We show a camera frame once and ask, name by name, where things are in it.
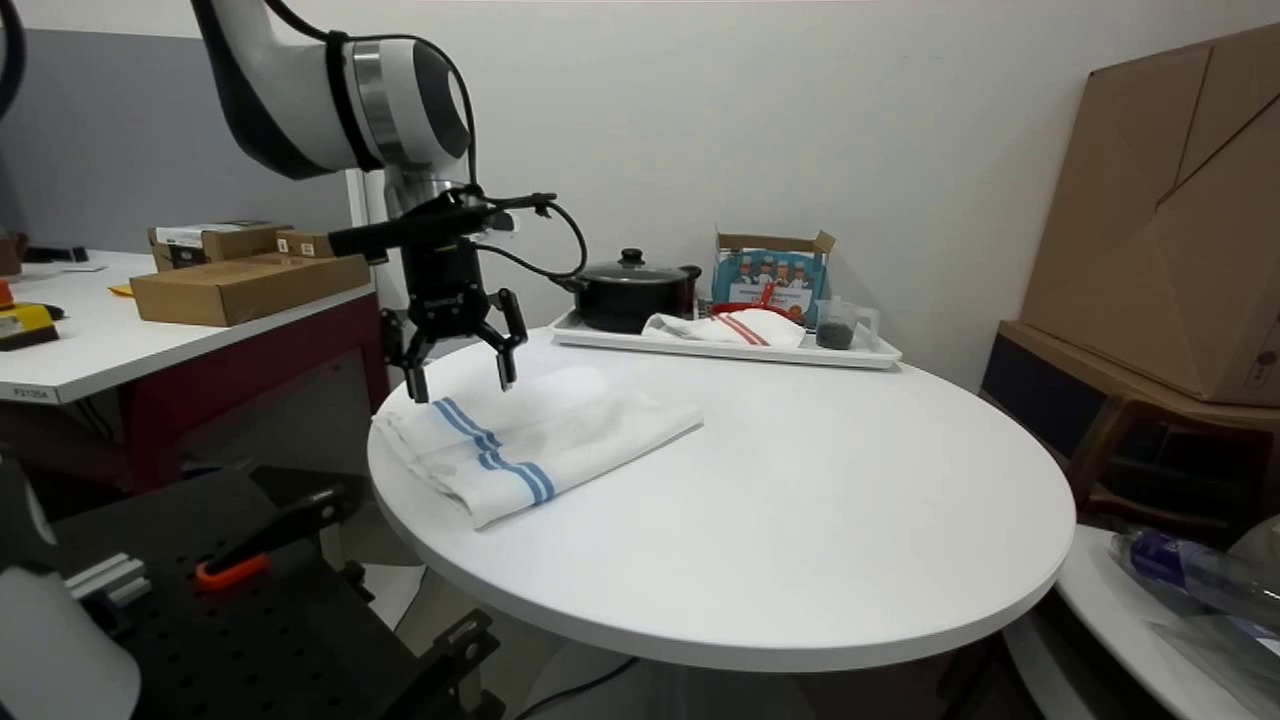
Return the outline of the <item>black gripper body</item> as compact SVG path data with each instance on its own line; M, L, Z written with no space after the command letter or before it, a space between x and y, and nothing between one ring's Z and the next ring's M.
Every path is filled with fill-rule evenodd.
M406 318L429 335L474 335L488 318L474 249L413 240L402 253Z

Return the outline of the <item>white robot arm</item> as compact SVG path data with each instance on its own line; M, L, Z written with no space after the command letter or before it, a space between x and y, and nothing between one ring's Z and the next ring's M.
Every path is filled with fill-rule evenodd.
M349 37L299 20L283 0L190 0L216 98L234 145L265 170L311 182L380 171L389 217L328 235L336 258L400 253L413 342L400 371L429 402L422 362L440 342L474 335L494 351L494 379L516 379L526 342L508 288L478 280L474 235L508 229L508 201L474 182L452 187L452 165L474 165L467 89L429 41Z

